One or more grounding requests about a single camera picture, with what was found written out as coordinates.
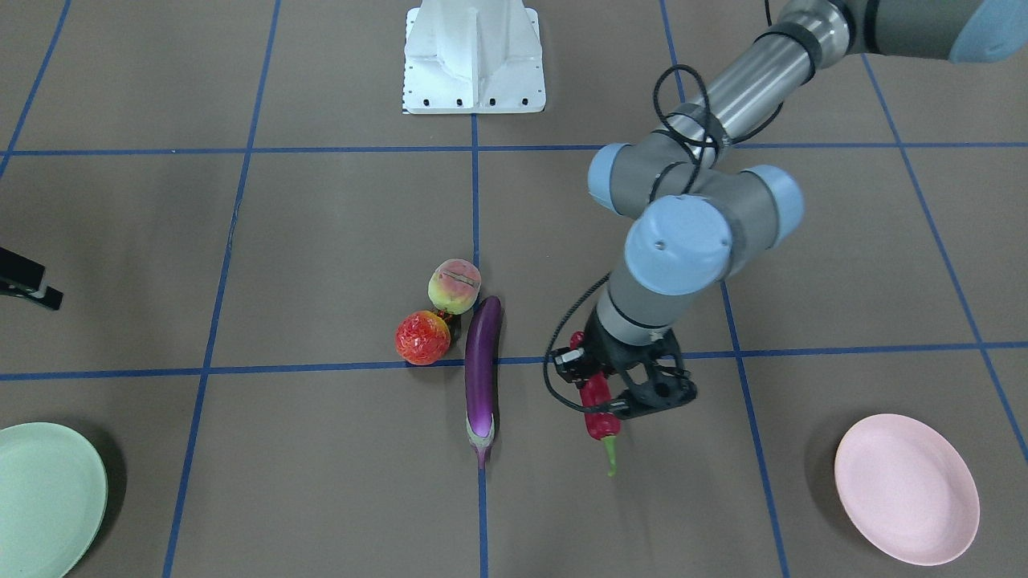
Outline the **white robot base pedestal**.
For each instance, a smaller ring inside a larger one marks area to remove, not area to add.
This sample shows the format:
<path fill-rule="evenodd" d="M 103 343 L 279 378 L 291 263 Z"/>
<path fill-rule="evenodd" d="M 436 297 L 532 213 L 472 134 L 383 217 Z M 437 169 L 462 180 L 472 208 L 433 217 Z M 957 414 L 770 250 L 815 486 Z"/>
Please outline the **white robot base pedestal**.
<path fill-rule="evenodd" d="M 402 112 L 544 111 L 542 33 L 521 1 L 423 1 L 405 19 Z"/>

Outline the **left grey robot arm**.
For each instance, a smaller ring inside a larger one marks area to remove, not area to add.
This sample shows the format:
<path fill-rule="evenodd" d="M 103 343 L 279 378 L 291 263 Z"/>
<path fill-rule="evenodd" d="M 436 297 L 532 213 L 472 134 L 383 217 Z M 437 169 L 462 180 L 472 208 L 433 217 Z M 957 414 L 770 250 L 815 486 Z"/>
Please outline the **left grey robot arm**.
<path fill-rule="evenodd" d="M 617 266 L 586 292 L 596 303 L 579 344 L 548 344 L 548 393 L 577 413 L 620 420 L 693 401 L 673 325 L 805 213 L 784 169 L 727 174 L 717 164 L 847 56 L 996 63 L 1025 46 L 1026 12 L 1024 1 L 790 1 L 714 80 L 686 63 L 664 70 L 652 92 L 657 128 L 636 144 L 607 144 L 589 165 L 591 197 L 632 226 Z"/>

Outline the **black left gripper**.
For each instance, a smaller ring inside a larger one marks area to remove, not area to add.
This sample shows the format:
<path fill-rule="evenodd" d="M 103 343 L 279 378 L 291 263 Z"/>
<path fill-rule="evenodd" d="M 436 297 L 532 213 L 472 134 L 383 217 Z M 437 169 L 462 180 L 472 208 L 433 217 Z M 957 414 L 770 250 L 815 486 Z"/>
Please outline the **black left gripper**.
<path fill-rule="evenodd" d="M 678 338 L 669 330 L 654 344 L 622 344 L 599 321 L 598 313 L 587 319 L 581 344 L 554 348 L 552 367 L 572 385 L 586 385 L 592 377 L 619 377 L 624 390 L 612 399 L 582 404 L 556 390 L 552 397 L 563 406 L 585 416 L 608 413 L 620 421 L 678 409 L 698 395 L 691 371 L 684 367 Z"/>

